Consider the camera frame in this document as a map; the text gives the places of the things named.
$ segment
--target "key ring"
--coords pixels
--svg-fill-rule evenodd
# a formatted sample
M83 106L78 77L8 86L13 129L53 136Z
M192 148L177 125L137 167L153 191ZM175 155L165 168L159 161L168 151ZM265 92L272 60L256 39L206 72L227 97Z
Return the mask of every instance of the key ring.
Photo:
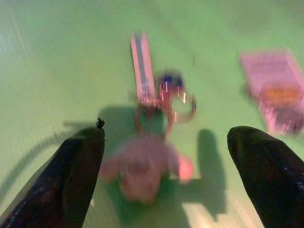
M141 104L135 112L135 126L139 134L143 134L143 130L139 124L139 115L145 109L147 115L149 112L157 110L166 113L168 117L168 127L163 137L168 136L173 127L173 123L186 122L193 118L196 113L196 98L193 94L188 95L185 92L184 82L178 72L164 72L163 76L156 81L158 91L154 99L149 99L148 95L143 91ZM180 114L172 110L172 100L178 97L184 104L191 104L191 111L187 114Z

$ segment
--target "blurry object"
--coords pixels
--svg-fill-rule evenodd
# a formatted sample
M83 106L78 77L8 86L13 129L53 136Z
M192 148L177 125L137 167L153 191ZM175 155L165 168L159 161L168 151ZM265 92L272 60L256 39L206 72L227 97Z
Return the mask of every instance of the blurry object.
M161 178L168 173L179 177L180 183L188 183L193 176L191 160L178 155L162 138L152 136L128 140L102 162L99 172L106 182L119 178L124 197L142 204L155 201Z
M248 92L259 104L269 133L299 134L304 126L304 82L289 51L241 53Z
M66 139L1 216L1 228L81 228L105 148L104 122Z
M173 122L189 121L195 115L196 99L193 94L186 93L184 82L178 71L166 70L157 79L158 89L155 89L146 33L134 35L131 38L131 48L139 102L135 114L136 129L142 133L139 115L143 110L149 118L153 117L153 113L162 111L168 116L168 127L164 136L169 135ZM175 97L178 97L184 104L191 105L191 111L188 114L180 114L172 110L171 104Z
M281 140L253 127L228 133L228 149L266 228L304 227L304 162Z

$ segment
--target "pink teddy bear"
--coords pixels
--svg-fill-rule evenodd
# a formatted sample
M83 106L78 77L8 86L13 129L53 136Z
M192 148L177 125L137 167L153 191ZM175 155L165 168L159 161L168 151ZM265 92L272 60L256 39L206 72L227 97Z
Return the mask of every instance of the pink teddy bear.
M193 176L189 158L158 137L135 137L101 164L99 176L111 182L120 176L119 187L129 201L149 204L155 201L161 178L168 173L188 183Z

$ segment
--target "keychain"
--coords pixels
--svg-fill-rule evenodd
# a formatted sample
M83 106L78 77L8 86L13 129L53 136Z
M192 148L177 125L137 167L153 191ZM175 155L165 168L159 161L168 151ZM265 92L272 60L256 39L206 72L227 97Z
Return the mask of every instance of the keychain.
M162 111L168 117L168 127L164 136L171 133L173 123L186 122L196 113L196 99L193 94L187 94L182 76L178 71L165 70L156 80L154 87L153 72L150 60L147 34L136 34L131 39L133 65L139 103L135 113L135 126L139 134L143 130L139 124L139 115L145 111L147 117L153 112ZM184 104L191 105L188 114L180 114L172 109L172 100L178 97Z
M146 34L135 35L131 39L134 72L139 106L135 112L135 126L139 135L122 143L114 155L104 159L100 176L106 182L119 180L122 195L131 202L153 203L160 182L166 174L175 175L181 184L188 183L193 176L191 159L181 155L165 142L173 123L189 121L196 112L196 100L185 92L185 85L179 72L165 71L154 79ZM184 104L190 103L189 114L173 111L172 99L178 97ZM148 118L157 112L168 117L167 131L159 136L148 134L139 124L139 115L145 112Z

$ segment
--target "blue bead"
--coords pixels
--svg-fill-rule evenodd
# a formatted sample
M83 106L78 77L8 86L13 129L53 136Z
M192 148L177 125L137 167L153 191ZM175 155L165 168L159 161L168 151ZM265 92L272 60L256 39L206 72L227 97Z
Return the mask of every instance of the blue bead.
M173 81L173 78L170 75L164 75L163 81L171 84Z

